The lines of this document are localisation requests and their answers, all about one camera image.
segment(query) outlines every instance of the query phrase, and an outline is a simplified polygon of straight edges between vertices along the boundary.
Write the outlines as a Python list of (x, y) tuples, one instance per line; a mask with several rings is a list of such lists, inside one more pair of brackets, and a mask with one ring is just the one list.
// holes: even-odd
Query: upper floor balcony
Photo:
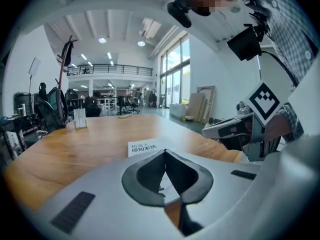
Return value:
[(152, 68), (131, 66), (131, 65), (111, 65), (111, 64), (93, 64), (93, 65), (81, 65), (70, 66), (67, 69), (68, 78), (79, 75), (101, 75), (101, 74), (127, 74), (143, 77), (152, 77)]

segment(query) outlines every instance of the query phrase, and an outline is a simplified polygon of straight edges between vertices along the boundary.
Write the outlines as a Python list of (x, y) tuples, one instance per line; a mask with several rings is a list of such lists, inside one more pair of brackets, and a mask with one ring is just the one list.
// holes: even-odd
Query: wooden table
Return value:
[[(128, 157), (128, 142), (167, 137), (182, 151), (228, 162), (241, 153), (202, 137), (155, 114), (87, 118), (88, 128), (73, 122), (22, 153), (5, 170), (4, 179), (17, 201), (37, 209), (47, 198), (96, 166)], [(177, 224), (177, 205), (167, 207)]]

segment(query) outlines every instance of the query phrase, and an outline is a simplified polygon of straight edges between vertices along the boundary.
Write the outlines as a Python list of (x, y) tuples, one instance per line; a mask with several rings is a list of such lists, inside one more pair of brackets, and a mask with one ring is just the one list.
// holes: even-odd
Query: black cable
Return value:
[(269, 54), (271, 55), (284, 69), (284, 71), (287, 73), (287, 75), (289, 76), (289, 78), (291, 79), (294, 87), (298, 86), (298, 82), (297, 80), (294, 78), (294, 76), (291, 74), (291, 72), (289, 71), (289, 69), (285, 66), (285, 64), (282, 63), (282, 61), (273, 53), (266, 51), (266, 50), (262, 50), (261, 53), (265, 53), (265, 54)]
[(29, 83), (29, 110), (30, 110), (30, 116), (32, 115), (32, 97), (31, 97), (31, 79), (32, 79), (32, 75), (30, 75), (30, 83)]

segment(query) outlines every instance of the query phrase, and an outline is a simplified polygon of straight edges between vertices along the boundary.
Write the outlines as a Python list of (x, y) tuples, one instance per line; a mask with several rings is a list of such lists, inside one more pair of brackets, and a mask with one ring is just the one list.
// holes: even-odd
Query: wooden board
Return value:
[(204, 93), (191, 93), (186, 116), (193, 117), (194, 121), (197, 121), (204, 98)]
[(196, 120), (198, 123), (202, 123), (202, 120), (204, 118), (206, 104), (207, 104), (207, 99), (206, 98), (202, 99), (199, 115), (198, 115), (198, 118)]
[(202, 123), (206, 124), (209, 122), (209, 118), (212, 117), (212, 109), (215, 100), (216, 86), (198, 87), (197, 92), (203, 93), (204, 98), (206, 99), (204, 113), (201, 120)]

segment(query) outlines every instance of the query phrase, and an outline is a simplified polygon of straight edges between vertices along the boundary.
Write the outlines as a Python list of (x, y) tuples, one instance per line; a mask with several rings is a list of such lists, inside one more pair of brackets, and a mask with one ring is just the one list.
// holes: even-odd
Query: ceiling light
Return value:
[(140, 47), (143, 47), (145, 45), (146, 45), (146, 42), (144, 42), (144, 41), (139, 41), (138, 42), (138, 46), (140, 46)]
[(101, 44), (105, 44), (105, 43), (107, 42), (107, 40), (106, 40), (105, 38), (103, 38), (103, 37), (100, 37), (100, 38), (99, 38), (99, 42), (100, 42)]

